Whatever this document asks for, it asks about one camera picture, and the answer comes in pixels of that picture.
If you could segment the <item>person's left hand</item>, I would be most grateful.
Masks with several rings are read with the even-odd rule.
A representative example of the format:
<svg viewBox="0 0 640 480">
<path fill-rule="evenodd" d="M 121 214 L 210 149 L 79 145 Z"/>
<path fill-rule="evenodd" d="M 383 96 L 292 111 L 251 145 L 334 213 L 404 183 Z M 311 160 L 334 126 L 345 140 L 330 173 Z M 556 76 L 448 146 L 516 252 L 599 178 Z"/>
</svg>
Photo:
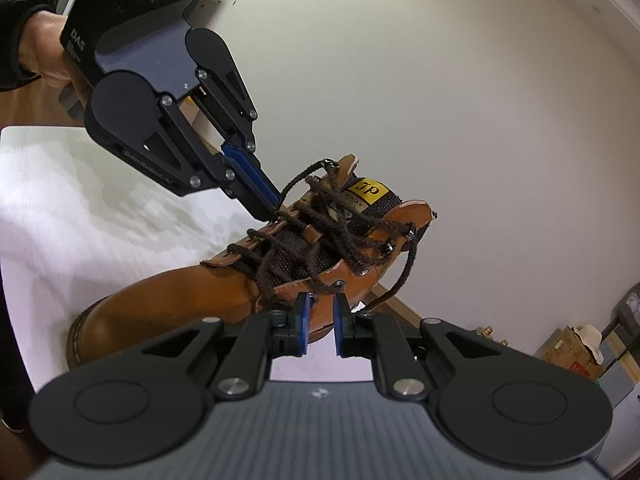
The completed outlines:
<svg viewBox="0 0 640 480">
<path fill-rule="evenodd" d="M 21 32 L 18 60 L 25 70 L 40 76 L 51 87 L 65 88 L 71 84 L 85 104 L 92 88 L 62 47 L 65 24 L 65 16 L 48 11 L 31 16 Z"/>
</svg>

